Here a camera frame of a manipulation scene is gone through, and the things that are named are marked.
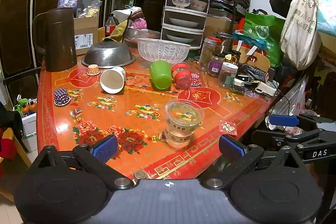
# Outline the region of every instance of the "pitcher handle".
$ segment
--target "pitcher handle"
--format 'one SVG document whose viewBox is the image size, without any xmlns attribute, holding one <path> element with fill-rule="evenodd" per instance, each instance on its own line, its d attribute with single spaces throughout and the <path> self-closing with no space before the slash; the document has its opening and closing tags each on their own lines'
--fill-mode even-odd
<svg viewBox="0 0 336 224">
<path fill-rule="evenodd" d="M 33 38 L 33 45 L 36 49 L 36 51 L 40 54 L 43 54 L 45 55 L 45 49 L 42 48 L 39 44 L 39 42 L 37 41 L 37 25 L 38 25 L 38 22 L 40 22 L 41 20 L 44 20 L 44 16 L 45 16 L 46 13 L 43 13 L 43 14 L 39 14 L 37 15 L 34 19 L 33 19 L 33 23 L 31 25 L 31 30 L 32 30 L 32 38 Z M 45 28 L 43 27 L 43 30 L 42 30 L 42 35 L 41 37 L 45 38 Z"/>
</svg>

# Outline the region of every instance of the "coin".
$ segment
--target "coin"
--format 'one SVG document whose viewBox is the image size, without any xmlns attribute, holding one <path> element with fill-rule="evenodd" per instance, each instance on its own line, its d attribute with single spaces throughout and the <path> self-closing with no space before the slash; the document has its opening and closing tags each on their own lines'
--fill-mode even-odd
<svg viewBox="0 0 336 224">
<path fill-rule="evenodd" d="M 138 169 L 134 172 L 134 177 L 136 179 L 144 179 L 147 177 L 147 173 L 142 169 Z"/>
</svg>

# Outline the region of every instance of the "green plastic cup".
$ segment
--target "green plastic cup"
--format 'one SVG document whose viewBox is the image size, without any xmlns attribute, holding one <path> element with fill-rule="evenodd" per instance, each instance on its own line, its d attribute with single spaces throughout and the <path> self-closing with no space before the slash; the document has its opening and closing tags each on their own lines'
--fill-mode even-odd
<svg viewBox="0 0 336 224">
<path fill-rule="evenodd" d="M 169 63 L 164 60 L 158 60 L 149 67 L 154 86 L 159 90 L 170 88 L 172 77 Z"/>
</svg>

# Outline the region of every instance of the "stacked food container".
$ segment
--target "stacked food container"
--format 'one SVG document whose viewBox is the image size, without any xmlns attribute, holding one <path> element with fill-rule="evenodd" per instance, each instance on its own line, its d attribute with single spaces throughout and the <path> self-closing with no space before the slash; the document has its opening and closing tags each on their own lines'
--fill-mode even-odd
<svg viewBox="0 0 336 224">
<path fill-rule="evenodd" d="M 210 0 L 166 0 L 161 39 L 201 48 Z"/>
</svg>

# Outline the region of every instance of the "white plastic basket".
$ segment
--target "white plastic basket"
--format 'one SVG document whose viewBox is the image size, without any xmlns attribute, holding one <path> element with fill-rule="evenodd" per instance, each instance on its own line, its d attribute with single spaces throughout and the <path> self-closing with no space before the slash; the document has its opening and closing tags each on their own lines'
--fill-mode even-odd
<svg viewBox="0 0 336 224">
<path fill-rule="evenodd" d="M 190 45 L 173 41 L 138 38 L 138 51 L 141 57 L 148 61 L 164 60 L 176 64 L 186 59 Z"/>
</svg>

